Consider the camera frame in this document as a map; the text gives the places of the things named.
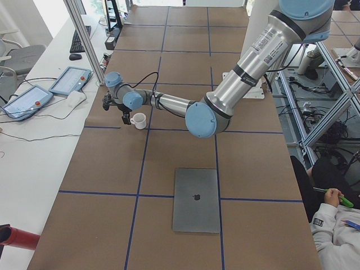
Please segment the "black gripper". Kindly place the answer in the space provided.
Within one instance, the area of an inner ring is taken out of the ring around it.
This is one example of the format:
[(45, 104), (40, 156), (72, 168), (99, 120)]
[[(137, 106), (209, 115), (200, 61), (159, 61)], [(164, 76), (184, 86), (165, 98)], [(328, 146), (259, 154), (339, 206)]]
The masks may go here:
[(123, 113), (123, 116), (121, 117), (123, 123), (127, 125), (131, 125), (130, 113), (132, 112), (132, 110), (126, 107), (124, 104), (119, 105), (119, 110)]

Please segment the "seated person's hand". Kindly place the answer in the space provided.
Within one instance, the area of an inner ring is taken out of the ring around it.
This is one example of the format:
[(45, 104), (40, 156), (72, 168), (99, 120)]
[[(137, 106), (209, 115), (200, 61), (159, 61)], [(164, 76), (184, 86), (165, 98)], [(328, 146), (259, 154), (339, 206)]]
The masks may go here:
[(329, 188), (324, 195), (324, 202), (337, 208), (342, 202), (341, 197), (344, 197), (344, 194), (340, 190), (337, 188)]

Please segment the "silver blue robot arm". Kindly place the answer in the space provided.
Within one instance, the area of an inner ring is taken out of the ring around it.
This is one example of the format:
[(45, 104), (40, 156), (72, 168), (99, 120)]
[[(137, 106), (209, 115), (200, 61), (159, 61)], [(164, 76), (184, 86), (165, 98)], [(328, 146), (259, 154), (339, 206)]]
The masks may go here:
[(102, 107), (116, 106), (123, 123), (130, 124), (130, 112), (143, 105), (183, 117), (188, 131), (208, 138), (227, 129), (234, 108), (271, 66), (293, 44), (324, 41), (330, 35), (333, 1), (279, 1), (268, 15), (268, 24), (243, 53), (214, 91), (200, 101), (139, 89), (124, 83), (118, 72), (105, 76), (107, 94)]

